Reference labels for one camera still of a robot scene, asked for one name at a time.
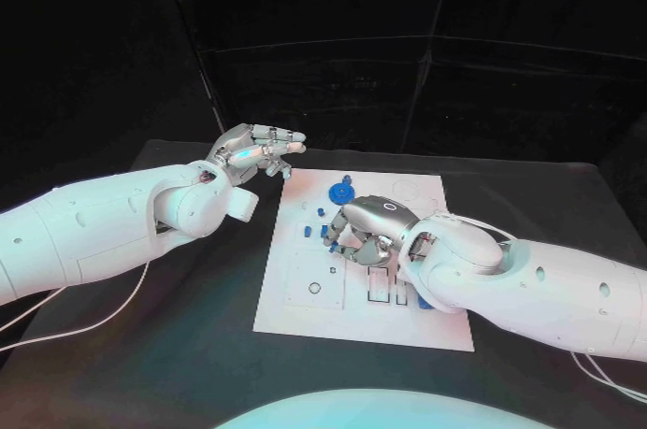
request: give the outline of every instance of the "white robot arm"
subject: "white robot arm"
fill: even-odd
[[[237,187],[304,135],[241,124],[203,161],[78,182],[0,215],[0,305],[31,293],[110,278],[209,236],[225,215],[248,222],[260,198]]]
[[[336,245],[348,223],[359,249]],[[399,278],[438,310],[470,309],[554,347],[647,362],[647,272],[555,245],[497,243],[476,225],[492,228],[448,213],[420,221],[399,203],[359,197],[324,244],[363,265],[384,265],[399,251]]]

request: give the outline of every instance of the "blue circular piece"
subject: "blue circular piece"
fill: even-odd
[[[327,196],[336,205],[345,205],[355,198],[355,189],[350,186],[350,177],[348,175],[343,183],[333,184]]]

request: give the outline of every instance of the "small blue part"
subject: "small blue part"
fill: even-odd
[[[327,196],[336,205],[345,205],[355,198],[355,189],[350,186],[350,176],[345,175],[342,183],[333,184]]]
[[[434,309],[434,306],[425,301],[425,298],[418,294],[418,306],[421,309]]]

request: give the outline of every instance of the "paper sheet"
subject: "paper sheet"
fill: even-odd
[[[412,285],[395,279],[395,255],[386,269],[369,269],[329,253],[322,227],[340,207],[330,202],[327,191],[345,175],[352,177],[356,196],[388,197],[420,218],[435,209],[447,210],[441,177],[293,169],[283,186],[254,330],[474,351],[469,314],[420,307]],[[306,226],[310,237],[304,237]],[[349,227],[340,244],[361,246]]]

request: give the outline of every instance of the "black table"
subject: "black table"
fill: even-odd
[[[203,158],[211,146],[150,141],[134,169]],[[448,209],[519,237],[647,266],[647,250],[590,164],[310,150],[303,168],[440,174]],[[281,398],[339,388],[404,389],[503,408],[558,428],[647,426],[647,408],[597,384],[571,355],[470,314],[476,353],[252,332],[283,180],[245,186],[250,223],[152,263],[131,305],[92,332],[15,351],[0,372],[3,427],[211,427]],[[107,316],[140,269],[71,288],[39,311],[26,337]],[[647,389],[647,365],[601,360]]]

